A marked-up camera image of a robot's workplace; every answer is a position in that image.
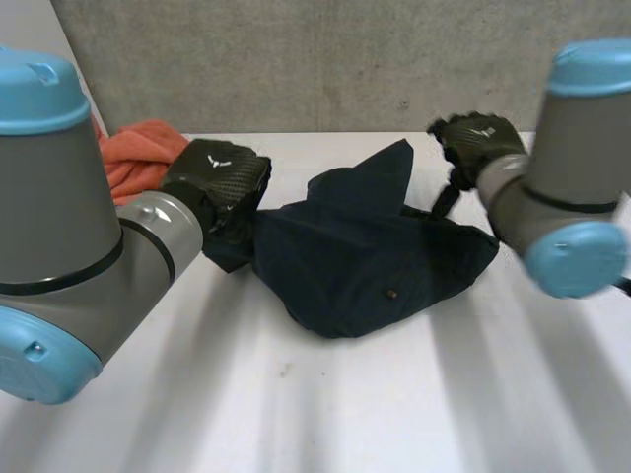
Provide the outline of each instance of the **orange towel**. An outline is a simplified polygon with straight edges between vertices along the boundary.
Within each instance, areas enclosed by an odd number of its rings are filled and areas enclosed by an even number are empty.
[[[143,190],[157,189],[169,165],[188,144],[162,120],[123,126],[109,138],[94,119],[93,123],[116,205],[131,202]]]

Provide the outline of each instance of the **concrete wall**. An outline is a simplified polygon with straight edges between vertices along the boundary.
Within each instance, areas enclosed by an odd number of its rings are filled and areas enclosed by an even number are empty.
[[[556,47],[631,35],[630,0],[53,0],[105,122],[182,131],[535,123]]]

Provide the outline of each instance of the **crumpled fabric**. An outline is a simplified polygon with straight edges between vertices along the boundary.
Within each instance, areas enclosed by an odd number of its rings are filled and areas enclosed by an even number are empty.
[[[93,119],[116,205],[125,205],[145,190],[155,190],[169,166],[188,144],[163,120],[146,120],[122,126],[107,137]]]
[[[461,293],[495,258],[494,237],[405,205],[413,153],[399,141],[257,212],[252,267],[303,327],[366,335]]]

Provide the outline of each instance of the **table surface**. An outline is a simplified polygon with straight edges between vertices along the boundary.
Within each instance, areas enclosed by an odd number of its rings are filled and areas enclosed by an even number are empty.
[[[423,133],[220,137],[273,159],[263,208],[400,138],[409,204],[429,208],[447,175]],[[474,195],[453,217],[488,230]],[[0,393],[0,472],[626,473],[629,308],[615,290],[553,300],[502,248],[465,293],[326,341],[248,269],[200,256],[74,401]]]

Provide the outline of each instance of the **black glove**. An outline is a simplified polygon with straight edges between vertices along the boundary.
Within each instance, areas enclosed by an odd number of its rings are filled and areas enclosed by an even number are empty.
[[[204,232],[204,249],[251,239],[251,218],[271,175],[269,158],[227,141],[193,140],[177,157],[161,190],[181,200]]]
[[[526,152],[520,135],[509,120],[497,115],[454,115],[435,121],[427,129],[443,146],[445,159],[455,167],[451,183],[470,190],[482,170],[503,156]]]

